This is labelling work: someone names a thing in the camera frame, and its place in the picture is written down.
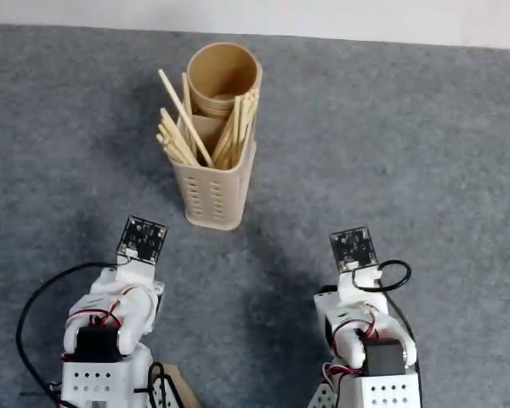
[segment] black wire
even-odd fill
[[[398,289],[400,288],[401,286],[403,286],[407,281],[410,280],[411,278],[411,267],[408,263],[406,263],[405,261],[401,261],[399,259],[389,259],[388,261],[385,261],[385,262],[382,262],[378,265],[377,267],[377,270],[382,270],[383,268],[385,268],[386,266],[390,266],[390,265],[401,265],[401,266],[404,266],[405,269],[406,269],[406,273],[405,275],[402,277],[401,280],[399,280],[398,282],[395,282],[394,284],[392,285],[388,285],[388,286],[383,286],[382,285],[382,282],[380,282],[380,286],[379,287],[364,287],[364,286],[357,286],[357,283],[355,282],[355,271],[353,271],[351,273],[351,281],[353,282],[354,286],[357,288],[357,289],[360,289],[361,291],[363,292],[369,292],[369,293],[381,293],[381,292],[391,292],[391,291],[394,291],[395,289]]]
[[[353,273],[351,275],[351,280],[352,280],[354,286],[357,289],[360,289],[363,292],[383,293],[383,296],[385,296],[385,298],[387,299],[388,303],[393,308],[394,312],[400,317],[400,319],[402,320],[402,323],[404,324],[404,326],[406,328],[406,331],[408,332],[408,334],[410,335],[411,339],[415,343],[416,342],[416,337],[414,336],[414,331],[411,329],[410,322],[408,321],[408,319],[406,319],[406,316],[403,313],[403,311],[400,309],[400,307],[397,305],[397,303],[394,302],[394,300],[389,296],[389,293],[388,293],[388,292],[390,292],[390,291],[392,291],[394,289],[397,289],[397,288],[403,286],[407,281],[410,280],[410,278],[411,278],[411,266],[408,263],[406,263],[405,261],[401,261],[399,259],[390,259],[390,260],[388,260],[386,262],[380,263],[377,268],[378,268],[378,270],[382,270],[383,268],[385,268],[386,266],[389,266],[389,265],[402,265],[406,269],[406,273],[403,276],[403,278],[401,280],[399,280],[398,282],[394,283],[393,285],[384,286],[383,283],[382,283],[382,280],[378,279],[378,280],[376,280],[377,287],[357,286],[357,284],[355,283],[355,271],[353,271]],[[416,369],[418,383],[419,383],[420,406],[421,406],[421,408],[423,408],[422,370],[421,370],[421,367],[420,367],[420,364],[419,364],[419,357],[417,357],[416,363],[414,363],[414,368]]]
[[[337,401],[334,403],[334,406],[335,406],[336,408],[338,408],[338,407],[339,407],[339,405],[338,405],[338,404],[340,403],[340,395],[341,395],[341,393],[342,393],[342,387],[341,387],[340,385],[342,384],[342,380],[343,380],[343,378],[344,378],[344,377],[346,377],[347,375],[348,375],[348,373],[347,373],[347,372],[344,372],[344,373],[340,376],[340,378],[338,378],[338,383],[337,383],[337,385],[338,385]]]
[[[161,379],[161,397],[162,397],[162,406],[167,406],[167,392],[164,388],[164,382],[166,381],[164,365],[162,363],[155,361],[150,365],[150,369],[147,371],[147,389],[146,392],[150,397],[151,408],[157,408],[155,402],[155,395],[153,395],[153,391],[155,391],[154,382],[153,382],[153,369],[157,367],[159,369],[159,378]]]
[[[43,380],[42,376],[36,370],[34,365],[28,360],[26,356],[25,347],[23,346],[23,327],[25,326],[26,316],[31,309],[32,304],[42,295],[42,293],[47,290],[50,286],[52,286],[55,282],[60,281],[62,278],[67,275],[73,274],[78,270],[87,269],[87,268],[115,268],[117,266],[116,263],[104,263],[104,262],[89,262],[82,263],[81,265],[74,266],[73,268],[67,269],[65,271],[60,272],[55,275],[51,279],[47,280],[43,285],[41,285],[32,295],[29,297],[28,301],[26,301],[23,310],[20,312],[19,321],[17,323],[17,331],[15,333],[15,343],[17,345],[17,353],[19,353],[19,357],[23,362],[23,365],[26,367],[28,372],[31,373],[32,377],[43,392],[55,403],[65,406],[66,408],[77,408],[75,405],[68,401],[63,401],[60,397],[52,392],[48,388],[48,384]]]
[[[377,280],[377,284],[382,287],[382,282],[380,280]],[[416,337],[414,336],[414,331],[411,329],[410,322],[408,319],[406,319],[406,316],[404,312],[400,309],[400,307],[397,305],[397,303],[394,302],[394,300],[389,296],[387,292],[383,293],[383,296],[387,299],[388,303],[393,308],[394,312],[400,317],[402,320],[402,323],[405,325],[406,331],[410,335],[411,339],[416,342]],[[420,406],[423,408],[423,390],[422,390],[422,369],[419,365],[419,355],[417,356],[416,363],[414,364],[414,368],[417,371],[417,379],[419,383],[419,401]]]

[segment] gray carpet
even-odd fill
[[[196,228],[154,139],[189,57],[221,39],[265,69],[258,153],[232,232]],[[369,224],[412,264],[426,408],[510,408],[510,52],[289,37],[0,26],[0,407],[50,406],[14,347],[18,313],[59,270],[114,259],[128,214],[171,229],[167,298],[144,342],[206,408],[305,407],[328,350],[311,296],[328,234]],[[46,294],[30,356],[60,377],[67,308]]]

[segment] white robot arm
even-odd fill
[[[89,294],[71,307],[64,335],[62,405],[181,408],[172,380],[140,342],[153,329],[164,293],[164,284],[154,278],[166,233],[162,225],[129,217],[116,266],[104,268]],[[156,382],[154,368],[161,369]]]
[[[331,235],[332,249],[341,272],[337,286],[314,296],[320,330],[333,362],[322,367],[323,382],[309,408],[396,407],[419,408],[417,348],[409,332],[388,314],[386,288],[379,286],[383,267],[378,265],[366,227]]]

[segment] paper cup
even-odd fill
[[[187,66],[191,98],[207,116],[229,116],[235,96],[260,87],[262,68],[246,48],[216,42],[200,49]]]

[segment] perforated container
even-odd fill
[[[193,124],[211,154],[225,121],[193,116]],[[252,130],[238,164],[230,170],[191,167],[172,161],[185,204],[185,217],[192,224],[218,230],[232,230],[240,224],[256,149]]]

